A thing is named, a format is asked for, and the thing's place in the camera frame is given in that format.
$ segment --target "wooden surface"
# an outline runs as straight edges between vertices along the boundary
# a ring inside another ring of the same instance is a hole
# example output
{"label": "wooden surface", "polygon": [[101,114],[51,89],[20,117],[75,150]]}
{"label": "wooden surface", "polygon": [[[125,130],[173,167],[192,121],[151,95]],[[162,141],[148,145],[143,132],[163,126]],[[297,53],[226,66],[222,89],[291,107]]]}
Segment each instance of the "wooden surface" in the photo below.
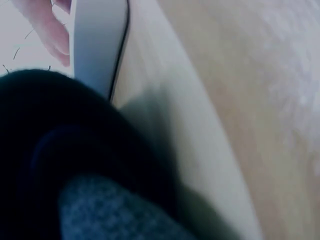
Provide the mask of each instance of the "wooden surface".
{"label": "wooden surface", "polygon": [[320,239],[318,3],[130,3],[114,104],[175,162],[185,223]]}

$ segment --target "gray knit fabric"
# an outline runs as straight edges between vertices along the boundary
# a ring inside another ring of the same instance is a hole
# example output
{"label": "gray knit fabric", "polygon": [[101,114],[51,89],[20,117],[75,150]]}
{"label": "gray knit fabric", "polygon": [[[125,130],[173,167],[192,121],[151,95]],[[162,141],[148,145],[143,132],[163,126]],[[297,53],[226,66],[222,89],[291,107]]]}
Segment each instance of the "gray knit fabric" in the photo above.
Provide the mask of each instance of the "gray knit fabric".
{"label": "gray knit fabric", "polygon": [[58,207],[63,240],[195,239],[160,208],[101,176],[73,179]]}

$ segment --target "white object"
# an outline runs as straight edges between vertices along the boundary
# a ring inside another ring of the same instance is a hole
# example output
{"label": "white object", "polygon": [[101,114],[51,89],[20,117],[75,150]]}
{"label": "white object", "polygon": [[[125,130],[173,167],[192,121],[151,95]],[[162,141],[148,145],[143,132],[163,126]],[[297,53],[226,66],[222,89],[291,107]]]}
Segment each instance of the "white object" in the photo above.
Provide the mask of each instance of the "white object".
{"label": "white object", "polygon": [[128,2],[73,0],[70,15],[73,76],[110,99],[128,30]]}

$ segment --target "skin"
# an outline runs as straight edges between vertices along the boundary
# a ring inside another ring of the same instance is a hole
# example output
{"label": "skin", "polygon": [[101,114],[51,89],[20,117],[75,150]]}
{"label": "skin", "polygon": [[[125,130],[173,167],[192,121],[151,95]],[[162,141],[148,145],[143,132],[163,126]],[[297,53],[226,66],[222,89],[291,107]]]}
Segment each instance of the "skin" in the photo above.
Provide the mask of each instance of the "skin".
{"label": "skin", "polygon": [[[69,33],[52,12],[50,0],[11,0],[28,19],[48,52],[65,67],[70,65]],[[70,13],[71,0],[54,0],[55,5]]]}

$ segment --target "finger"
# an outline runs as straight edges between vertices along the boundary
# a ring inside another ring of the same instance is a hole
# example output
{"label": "finger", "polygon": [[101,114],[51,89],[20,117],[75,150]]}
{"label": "finger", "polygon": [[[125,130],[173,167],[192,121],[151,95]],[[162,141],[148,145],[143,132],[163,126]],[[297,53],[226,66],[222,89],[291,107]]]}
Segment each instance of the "finger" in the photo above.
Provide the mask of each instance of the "finger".
{"label": "finger", "polygon": [[57,5],[68,14],[70,14],[71,0],[54,0],[53,2],[54,5]]}
{"label": "finger", "polygon": [[50,43],[44,43],[45,48],[48,50],[48,52],[55,58],[58,59],[59,62],[65,66],[69,67],[70,66],[70,56],[65,55],[58,51],[53,45]]}
{"label": "finger", "polygon": [[43,42],[51,42],[61,53],[69,54],[69,33],[54,16],[35,31]]}
{"label": "finger", "polygon": [[69,54],[69,34],[52,12],[50,0],[12,0],[29,20],[43,42],[52,42],[57,50]]}

